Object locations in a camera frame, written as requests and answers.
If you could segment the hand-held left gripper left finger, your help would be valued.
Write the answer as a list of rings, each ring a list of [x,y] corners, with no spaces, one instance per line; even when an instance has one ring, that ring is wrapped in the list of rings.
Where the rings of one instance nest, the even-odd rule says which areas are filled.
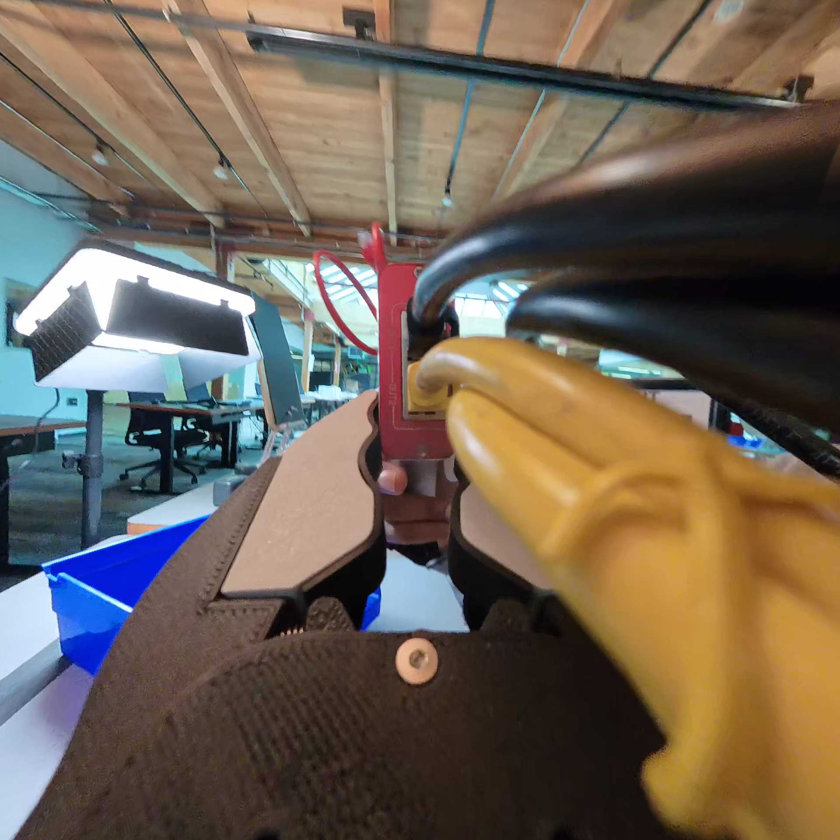
[[[322,596],[363,615],[385,574],[379,394],[356,396],[279,458],[221,585],[227,599]]]

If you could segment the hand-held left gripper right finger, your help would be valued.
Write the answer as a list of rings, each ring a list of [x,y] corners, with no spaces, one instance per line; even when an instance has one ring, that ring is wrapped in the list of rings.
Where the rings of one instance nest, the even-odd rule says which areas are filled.
[[[465,613],[488,613],[502,600],[540,613],[556,599],[530,550],[465,476],[451,502],[448,574]]]

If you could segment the red metal ethernet adapter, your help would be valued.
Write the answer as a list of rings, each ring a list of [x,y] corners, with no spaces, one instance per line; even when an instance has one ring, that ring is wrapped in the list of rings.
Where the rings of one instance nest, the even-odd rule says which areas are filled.
[[[388,263],[378,276],[379,309],[379,425],[385,459],[441,460],[452,455],[445,427],[445,412],[427,407],[406,407],[405,378],[410,364],[420,361],[436,343],[459,335],[459,320],[452,305],[443,324],[432,332],[414,331],[406,314],[420,264]]]

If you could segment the blue plastic bin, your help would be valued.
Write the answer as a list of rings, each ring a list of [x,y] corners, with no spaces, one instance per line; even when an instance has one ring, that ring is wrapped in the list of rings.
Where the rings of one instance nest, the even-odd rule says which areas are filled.
[[[385,534],[279,594],[222,588],[256,516],[226,503],[214,514],[45,567],[62,652],[101,679],[189,680],[217,661],[300,627],[320,595],[339,599],[357,628],[385,574]]]

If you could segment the person's right hand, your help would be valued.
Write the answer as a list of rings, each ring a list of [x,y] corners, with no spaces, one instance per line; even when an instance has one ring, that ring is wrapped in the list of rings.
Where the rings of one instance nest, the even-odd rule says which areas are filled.
[[[432,496],[408,489],[409,478],[403,465],[385,460],[377,486],[385,522],[386,541],[395,547],[435,543],[444,549],[449,535],[449,514],[456,481],[446,475],[445,463],[436,467]]]

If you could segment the wooden office desk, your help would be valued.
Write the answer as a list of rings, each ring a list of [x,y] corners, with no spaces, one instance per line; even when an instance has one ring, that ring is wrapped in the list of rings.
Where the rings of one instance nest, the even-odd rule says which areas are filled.
[[[236,467],[238,462],[239,425],[247,417],[264,417],[260,400],[243,402],[153,401],[144,397],[130,397],[117,402],[119,408],[147,408],[156,412],[175,415],[175,427],[181,425],[181,418],[193,417],[196,425],[208,432],[209,439],[204,446],[220,448],[218,465],[223,469]]]
[[[11,472],[8,461],[21,455],[36,455],[56,447],[56,432],[84,429],[83,420],[33,416],[1,415],[1,573],[10,574],[8,512]]]

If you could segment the dark wooden display board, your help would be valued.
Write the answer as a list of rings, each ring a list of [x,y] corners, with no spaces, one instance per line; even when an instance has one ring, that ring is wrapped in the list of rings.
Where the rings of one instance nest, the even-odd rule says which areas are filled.
[[[298,374],[278,308],[256,297],[250,319],[261,352],[258,372],[264,414],[268,429],[277,432],[305,419]]]

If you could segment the black office chair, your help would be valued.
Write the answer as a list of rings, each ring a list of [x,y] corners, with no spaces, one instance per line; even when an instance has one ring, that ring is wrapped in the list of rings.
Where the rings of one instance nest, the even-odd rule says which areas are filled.
[[[189,458],[190,448],[203,447],[208,439],[208,432],[196,425],[193,417],[181,418],[181,425],[175,427],[175,415],[168,412],[156,412],[147,408],[130,409],[129,425],[124,436],[124,443],[135,448],[147,448],[157,454],[152,461],[127,467],[120,475],[121,482],[128,481],[130,475],[140,472],[138,483],[132,487],[134,492],[150,492],[148,481],[158,476],[158,493],[171,495],[173,489],[163,487],[162,472],[164,466],[170,468],[171,477],[175,471],[189,476],[192,486],[197,486],[198,477],[206,474],[207,468],[198,459]]]

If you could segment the softbox studio light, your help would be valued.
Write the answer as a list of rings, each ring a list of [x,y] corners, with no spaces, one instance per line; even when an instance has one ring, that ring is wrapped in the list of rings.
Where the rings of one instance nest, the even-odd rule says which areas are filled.
[[[89,238],[37,289],[14,328],[38,386],[163,393],[174,364],[194,387],[255,363],[255,312],[242,287]]]

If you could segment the grey light stand pole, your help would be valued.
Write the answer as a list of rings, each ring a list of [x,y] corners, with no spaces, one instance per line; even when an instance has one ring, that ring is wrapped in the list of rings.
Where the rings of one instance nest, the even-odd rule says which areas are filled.
[[[101,540],[103,492],[104,392],[87,390],[87,425],[84,452],[64,453],[62,465],[74,466],[82,478],[80,548]]]

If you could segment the black ceiling track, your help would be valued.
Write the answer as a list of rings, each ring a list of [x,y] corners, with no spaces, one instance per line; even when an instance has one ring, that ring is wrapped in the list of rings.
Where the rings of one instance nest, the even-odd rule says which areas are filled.
[[[645,103],[656,107],[703,112],[776,112],[798,109],[802,105],[797,101],[750,92],[649,78],[621,77],[609,73],[444,49],[391,45],[370,39],[327,35],[293,28],[250,24],[246,26],[245,34],[252,50],[263,54],[344,62],[499,86]]]

